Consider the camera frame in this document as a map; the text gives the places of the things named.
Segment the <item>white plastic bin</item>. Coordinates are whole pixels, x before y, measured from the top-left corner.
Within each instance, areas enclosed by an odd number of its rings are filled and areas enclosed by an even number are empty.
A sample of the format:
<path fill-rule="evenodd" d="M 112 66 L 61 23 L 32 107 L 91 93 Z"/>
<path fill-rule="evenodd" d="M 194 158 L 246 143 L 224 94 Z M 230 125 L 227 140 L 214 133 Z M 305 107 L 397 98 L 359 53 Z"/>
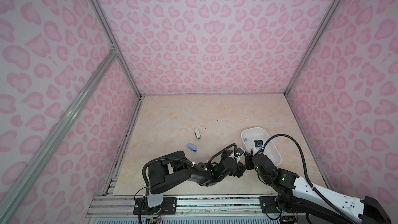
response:
<path fill-rule="evenodd" d="M 246 152 L 254 155 L 256 152 L 262 150 L 262 153 L 268 156 L 273 164 L 278 167 L 282 163 L 282 157 L 273 141 L 270 141 L 264 147 L 269 138 L 270 136 L 267 131 L 261 127 L 248 128 L 241 133 L 241 139 Z"/>

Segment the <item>blue mini stapler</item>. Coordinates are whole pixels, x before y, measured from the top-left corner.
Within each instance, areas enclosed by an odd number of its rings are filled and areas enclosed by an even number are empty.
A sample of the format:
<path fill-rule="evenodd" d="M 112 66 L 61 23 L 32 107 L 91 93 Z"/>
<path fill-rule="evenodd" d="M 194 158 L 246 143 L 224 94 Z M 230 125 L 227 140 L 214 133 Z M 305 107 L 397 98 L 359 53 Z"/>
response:
<path fill-rule="evenodd" d="M 192 151 L 192 152 L 197 152 L 197 151 L 198 151 L 197 146 L 194 145 L 194 144 L 188 144 L 188 145 L 187 145 L 187 148 L 188 148 L 190 151 Z"/>

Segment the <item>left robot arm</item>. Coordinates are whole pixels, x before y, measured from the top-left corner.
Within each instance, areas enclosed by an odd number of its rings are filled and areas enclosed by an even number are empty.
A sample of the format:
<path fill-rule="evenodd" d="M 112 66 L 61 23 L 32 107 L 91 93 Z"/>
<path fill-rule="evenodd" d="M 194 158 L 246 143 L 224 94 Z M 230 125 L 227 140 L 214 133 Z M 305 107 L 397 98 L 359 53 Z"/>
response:
<path fill-rule="evenodd" d="M 246 168 L 240 160 L 246 155 L 232 144 L 205 163 L 190 161 L 182 150 L 147 162 L 142 169 L 147 207 L 162 205 L 164 193 L 185 181 L 210 187 L 228 176 L 241 177 Z"/>

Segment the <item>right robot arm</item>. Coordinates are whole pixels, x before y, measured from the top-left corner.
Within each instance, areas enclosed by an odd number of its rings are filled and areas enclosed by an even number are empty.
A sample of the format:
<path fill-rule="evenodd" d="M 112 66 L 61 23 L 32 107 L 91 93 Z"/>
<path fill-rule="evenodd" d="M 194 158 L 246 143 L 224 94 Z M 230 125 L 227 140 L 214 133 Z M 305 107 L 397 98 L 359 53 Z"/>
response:
<path fill-rule="evenodd" d="M 350 197 L 315 185 L 304 177 L 275 166 L 268 156 L 245 153 L 245 166 L 277 192 L 276 208 L 297 211 L 332 224 L 390 224 L 391 218 L 374 198 Z"/>

